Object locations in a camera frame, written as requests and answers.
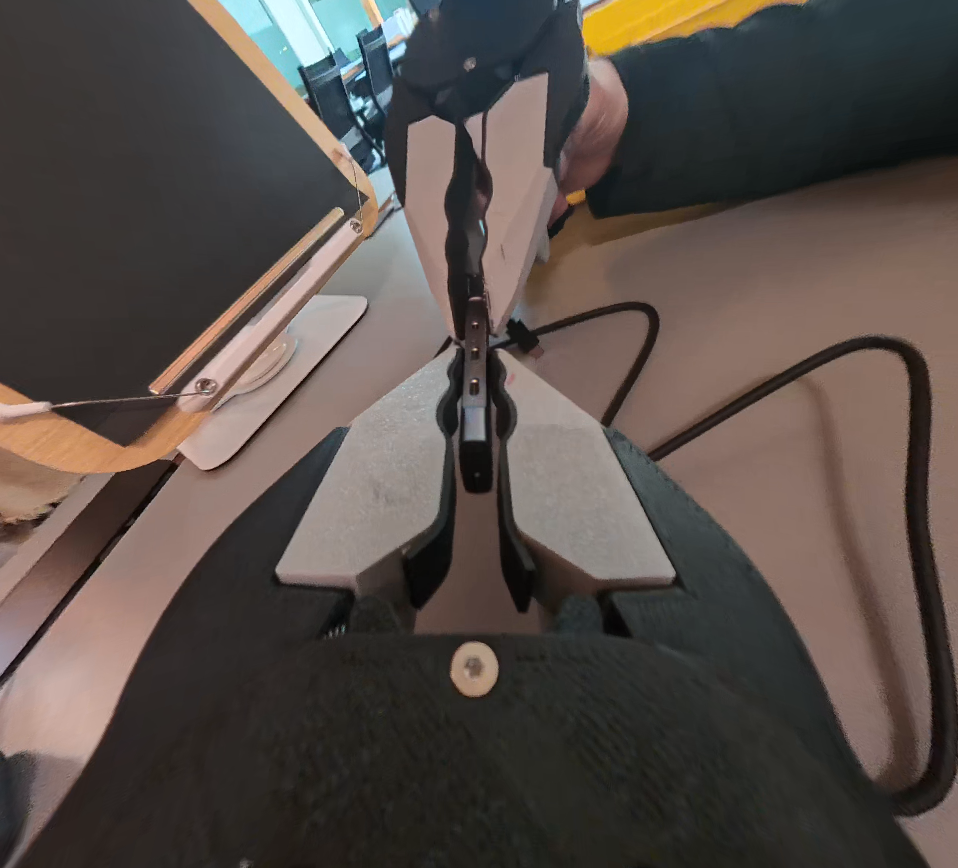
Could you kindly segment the black board on stand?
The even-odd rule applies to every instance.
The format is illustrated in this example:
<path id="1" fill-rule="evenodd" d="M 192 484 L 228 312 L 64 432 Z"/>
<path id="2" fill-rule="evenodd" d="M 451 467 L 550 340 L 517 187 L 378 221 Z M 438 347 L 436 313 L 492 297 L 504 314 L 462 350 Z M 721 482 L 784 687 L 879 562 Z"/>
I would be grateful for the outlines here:
<path id="1" fill-rule="evenodd" d="M 374 229 L 377 198 L 368 177 L 353 169 L 349 153 L 306 107 L 305 101 L 218 0 L 187 1 L 353 186 L 360 200 L 358 210 L 353 216 L 334 210 L 306 234 L 304 241 L 294 246 L 294 256 L 309 256 L 304 268 L 270 299 L 258 315 L 256 328 L 248 334 L 235 335 L 214 359 L 218 363 L 225 357 L 232 368 L 225 372 L 223 380 L 217 381 L 214 393 L 186 398 L 186 402 L 202 402 L 200 408 L 183 411 L 172 407 L 166 410 L 148 432 L 127 446 L 108 442 L 54 411 L 2 422 L 2 449 L 45 467 L 80 475 L 117 472 L 144 466 L 174 450 L 230 395 L 256 358 L 325 287 Z"/>

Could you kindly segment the black office chair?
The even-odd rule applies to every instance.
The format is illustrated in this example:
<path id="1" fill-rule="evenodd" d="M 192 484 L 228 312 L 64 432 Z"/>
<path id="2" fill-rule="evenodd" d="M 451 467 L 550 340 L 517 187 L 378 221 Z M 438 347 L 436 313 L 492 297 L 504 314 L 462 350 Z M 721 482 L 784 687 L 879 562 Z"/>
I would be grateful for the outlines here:
<path id="1" fill-rule="evenodd" d="M 337 141 L 346 143 L 353 130 L 353 113 L 335 55 L 328 55 L 310 65 L 301 65 L 298 73 L 310 108 Z"/>
<path id="2" fill-rule="evenodd" d="M 375 107 L 374 120 L 382 129 L 392 101 L 394 80 L 388 41 L 382 25 L 359 33 L 357 44 L 372 105 Z"/>

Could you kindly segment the person's right hand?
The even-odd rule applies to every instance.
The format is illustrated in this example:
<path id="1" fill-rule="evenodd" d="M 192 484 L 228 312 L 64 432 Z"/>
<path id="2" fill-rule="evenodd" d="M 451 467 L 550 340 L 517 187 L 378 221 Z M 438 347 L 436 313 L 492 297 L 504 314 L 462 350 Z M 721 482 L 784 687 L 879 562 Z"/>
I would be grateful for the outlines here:
<path id="1" fill-rule="evenodd" d="M 596 185 L 612 165 L 629 116 L 626 88 L 610 58 L 589 63 L 588 100 L 558 161 L 557 197 L 549 218 L 550 236 L 570 211 L 568 198 Z"/>

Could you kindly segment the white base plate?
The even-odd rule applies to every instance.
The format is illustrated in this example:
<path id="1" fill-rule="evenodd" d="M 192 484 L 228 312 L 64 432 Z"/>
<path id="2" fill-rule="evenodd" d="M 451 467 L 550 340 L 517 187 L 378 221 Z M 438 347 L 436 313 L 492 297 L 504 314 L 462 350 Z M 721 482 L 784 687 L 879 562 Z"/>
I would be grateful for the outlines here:
<path id="1" fill-rule="evenodd" d="M 177 453 L 200 470 L 225 465 L 279 411 L 368 309 L 362 296 L 314 296 Z"/>

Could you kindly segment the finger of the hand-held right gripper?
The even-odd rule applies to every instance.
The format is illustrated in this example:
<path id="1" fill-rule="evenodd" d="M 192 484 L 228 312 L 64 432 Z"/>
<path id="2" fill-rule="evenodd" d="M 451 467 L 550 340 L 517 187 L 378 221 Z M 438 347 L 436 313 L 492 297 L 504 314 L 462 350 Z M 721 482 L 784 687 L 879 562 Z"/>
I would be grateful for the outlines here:
<path id="1" fill-rule="evenodd" d="M 450 337 L 483 335 L 483 115 L 406 129 L 403 209 Z"/>
<path id="2" fill-rule="evenodd" d="M 515 307 L 534 261 L 548 256 L 547 219 L 557 196 L 544 163 L 548 74 L 509 86 L 476 117 L 476 152 L 490 180 L 483 276 L 489 307 Z"/>

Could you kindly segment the black monitor screen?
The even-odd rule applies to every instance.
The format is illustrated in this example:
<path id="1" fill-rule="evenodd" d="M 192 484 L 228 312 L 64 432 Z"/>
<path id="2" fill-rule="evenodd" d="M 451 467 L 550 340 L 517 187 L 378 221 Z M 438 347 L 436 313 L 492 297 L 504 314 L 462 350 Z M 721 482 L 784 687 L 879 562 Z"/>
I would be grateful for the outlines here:
<path id="1" fill-rule="evenodd" d="M 356 189 L 187 0 L 1 0 L 2 386 L 148 395 Z"/>

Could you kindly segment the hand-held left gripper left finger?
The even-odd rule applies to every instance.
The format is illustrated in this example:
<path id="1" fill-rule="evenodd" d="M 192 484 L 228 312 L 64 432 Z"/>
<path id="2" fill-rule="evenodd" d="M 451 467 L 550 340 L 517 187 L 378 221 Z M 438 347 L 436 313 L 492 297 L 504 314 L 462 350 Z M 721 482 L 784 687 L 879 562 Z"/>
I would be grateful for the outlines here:
<path id="1" fill-rule="evenodd" d="M 448 348 L 353 419 L 278 562 L 278 581 L 423 607 L 449 573 L 456 375 Z"/>

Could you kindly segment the grey usb hub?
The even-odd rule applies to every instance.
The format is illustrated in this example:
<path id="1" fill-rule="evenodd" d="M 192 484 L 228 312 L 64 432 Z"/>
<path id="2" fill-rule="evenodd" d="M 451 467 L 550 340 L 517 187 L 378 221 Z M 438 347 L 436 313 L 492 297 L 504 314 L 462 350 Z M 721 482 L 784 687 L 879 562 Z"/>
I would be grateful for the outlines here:
<path id="1" fill-rule="evenodd" d="M 488 392 L 489 321 L 485 295 L 471 281 L 465 304 L 459 418 L 459 470 L 465 490 L 484 494 L 493 482 L 491 405 Z"/>

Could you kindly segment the person's right forearm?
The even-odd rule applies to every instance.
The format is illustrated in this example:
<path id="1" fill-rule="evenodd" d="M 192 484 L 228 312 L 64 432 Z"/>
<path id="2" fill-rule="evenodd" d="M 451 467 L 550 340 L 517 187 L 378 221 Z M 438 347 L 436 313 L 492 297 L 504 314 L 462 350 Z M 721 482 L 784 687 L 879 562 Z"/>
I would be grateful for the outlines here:
<path id="1" fill-rule="evenodd" d="M 957 151 L 957 0 L 808 0 L 610 59 L 597 218 L 738 203 Z"/>

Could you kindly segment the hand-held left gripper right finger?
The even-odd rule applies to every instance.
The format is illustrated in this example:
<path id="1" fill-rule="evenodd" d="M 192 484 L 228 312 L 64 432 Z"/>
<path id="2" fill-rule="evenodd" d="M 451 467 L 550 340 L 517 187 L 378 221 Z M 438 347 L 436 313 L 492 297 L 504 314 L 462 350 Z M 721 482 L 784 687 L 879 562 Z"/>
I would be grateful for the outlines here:
<path id="1" fill-rule="evenodd" d="M 675 566 L 601 423 L 494 353 L 497 513 L 514 606 L 672 586 Z"/>

